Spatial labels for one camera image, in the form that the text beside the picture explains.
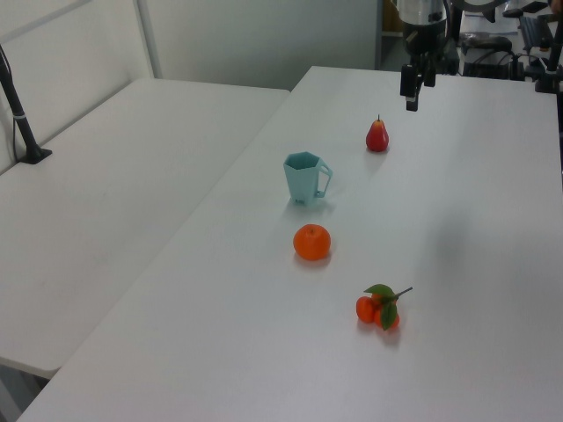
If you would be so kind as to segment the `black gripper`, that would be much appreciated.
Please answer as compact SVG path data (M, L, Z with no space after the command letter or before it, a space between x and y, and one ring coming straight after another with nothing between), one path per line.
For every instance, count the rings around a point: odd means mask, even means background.
M415 66L425 66L423 83L435 87L436 65L442 59L445 39L445 20L429 25L404 23L403 44L409 62L401 67L400 96L406 100L407 111L417 112L419 106L419 75Z

